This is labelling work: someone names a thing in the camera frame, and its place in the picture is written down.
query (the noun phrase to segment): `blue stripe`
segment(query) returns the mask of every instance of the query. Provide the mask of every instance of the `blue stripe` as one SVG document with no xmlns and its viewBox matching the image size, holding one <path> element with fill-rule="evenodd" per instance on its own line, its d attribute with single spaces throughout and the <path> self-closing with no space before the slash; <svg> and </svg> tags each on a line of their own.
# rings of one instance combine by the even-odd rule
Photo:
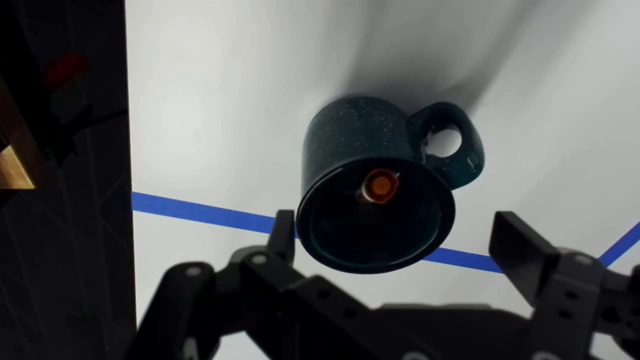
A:
<svg viewBox="0 0 640 360">
<path fill-rule="evenodd" d="M 175 198 L 162 198 L 162 195 L 141 193 L 141 192 L 133 193 L 133 210 L 180 217 L 180 219 L 229 225 L 229 228 L 242 228 L 242 229 L 265 231 L 265 233 L 271 233 L 275 223 L 275 217 L 271 215 L 259 215 L 259 214 L 248 214 L 248 211 L 239 211 L 229 207 L 182 201 Z M 449 247 L 438 247 L 424 259 L 472 267 L 472 270 L 484 270 L 484 271 L 501 271 L 496 262 L 488 256 L 449 250 Z"/>
<path fill-rule="evenodd" d="M 488 256 L 450 250 L 450 247 L 438 247 L 436 252 L 427 256 L 424 259 L 462 266 L 462 267 L 474 267 L 474 270 L 484 270 L 484 271 L 501 271 L 498 263 Z"/>
<path fill-rule="evenodd" d="M 141 192 L 133 193 L 133 210 L 266 233 L 275 225 L 275 217 L 271 215 L 247 214 Z"/>
<path fill-rule="evenodd" d="M 604 266 L 615 263 L 624 252 L 628 252 L 640 239 L 640 223 L 628 229 L 619 242 L 615 242 L 602 256 Z"/>
</svg>

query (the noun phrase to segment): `dark background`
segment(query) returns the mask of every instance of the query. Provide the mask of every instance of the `dark background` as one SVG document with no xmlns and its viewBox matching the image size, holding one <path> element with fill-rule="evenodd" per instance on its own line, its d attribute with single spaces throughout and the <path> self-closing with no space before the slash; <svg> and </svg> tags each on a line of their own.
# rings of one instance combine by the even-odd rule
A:
<svg viewBox="0 0 640 360">
<path fill-rule="evenodd" d="M 123 0 L 13 0 L 45 69 L 90 67 L 53 96 L 65 124 L 85 106 L 127 109 Z M 13 47 L 0 44 L 0 56 Z M 0 358 L 123 358 L 135 327 L 129 115 L 74 136 L 37 192 L 0 201 Z"/>
</svg>

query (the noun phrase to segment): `white table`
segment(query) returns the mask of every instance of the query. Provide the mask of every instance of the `white table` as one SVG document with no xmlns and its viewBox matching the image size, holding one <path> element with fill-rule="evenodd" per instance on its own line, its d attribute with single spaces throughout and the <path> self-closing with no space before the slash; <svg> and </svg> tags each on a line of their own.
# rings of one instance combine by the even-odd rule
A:
<svg viewBox="0 0 640 360">
<path fill-rule="evenodd" d="M 136 302 L 185 259 L 225 267 L 300 199 L 306 124 L 372 93 L 414 112 L 465 106 L 487 169 L 457 190 L 440 262 L 335 271 L 363 302 L 491 302 L 529 314 L 487 267 L 492 214 L 516 210 L 559 246 L 640 262 L 640 1 L 585 0 L 131 0 L 127 4 Z M 599 353 L 623 358 L 599 337 Z M 242 335 L 220 358 L 255 358 Z"/>
</svg>

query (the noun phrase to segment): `mug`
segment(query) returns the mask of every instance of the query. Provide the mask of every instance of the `mug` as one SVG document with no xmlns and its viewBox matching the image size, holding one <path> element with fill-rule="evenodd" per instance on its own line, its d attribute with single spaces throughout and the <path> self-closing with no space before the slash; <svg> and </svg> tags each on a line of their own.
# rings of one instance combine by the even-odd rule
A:
<svg viewBox="0 0 640 360">
<path fill-rule="evenodd" d="M 460 147 L 427 154 L 428 133 L 457 127 Z M 406 115 L 381 97 L 323 107 L 305 137 L 297 229 L 323 263 L 356 273 L 391 271 L 434 252 L 454 225 L 452 190 L 480 176 L 480 136 L 454 104 Z"/>
</svg>

